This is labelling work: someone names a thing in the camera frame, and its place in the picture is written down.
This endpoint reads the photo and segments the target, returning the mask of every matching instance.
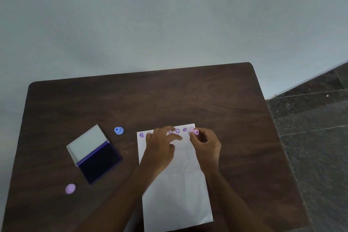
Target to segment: finger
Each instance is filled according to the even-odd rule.
[[[190,132],[190,141],[194,148],[198,147],[199,145],[202,145],[203,143],[200,142],[197,138],[196,135],[193,132]]]
[[[164,135],[167,135],[167,132],[170,130],[175,131],[175,127],[173,127],[173,126],[163,127],[163,128],[161,128],[161,133],[163,133]]]
[[[174,158],[175,146],[173,144],[169,144],[169,159],[172,161]]]
[[[182,137],[180,136],[180,135],[178,135],[178,134],[175,134],[175,133],[173,133],[173,134],[169,134],[169,135],[167,135],[167,137],[166,137],[166,140],[168,140],[169,141],[169,143],[170,142],[172,142],[173,140],[182,140]]]
[[[146,134],[146,143],[150,141],[151,137],[152,137],[151,133]]]
[[[204,136],[207,137],[207,139],[216,136],[214,131],[211,129],[205,129],[205,128],[195,128],[198,129],[199,132],[201,132]]]
[[[156,134],[156,135],[157,135],[157,134],[159,133],[160,130],[161,130],[161,129],[159,129],[159,128],[155,128],[153,134]]]

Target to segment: wooden table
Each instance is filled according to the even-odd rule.
[[[308,224],[254,69],[236,63],[30,84],[3,231],[73,231],[138,165],[137,131],[189,123],[215,131],[222,174],[275,231]],[[66,145],[95,124],[123,162],[90,186]],[[200,231],[227,231],[209,193]]]

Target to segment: white paper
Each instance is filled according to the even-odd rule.
[[[194,124],[175,127],[182,137],[175,140],[169,166],[159,174],[143,195],[144,232],[165,232],[213,221],[207,190],[189,129]],[[139,163],[146,148],[146,134],[137,132]]]

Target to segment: right hand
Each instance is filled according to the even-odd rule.
[[[219,172],[219,155],[221,143],[211,129],[195,128],[199,130],[198,140],[196,135],[190,132],[190,141],[196,150],[197,160],[204,175]]]

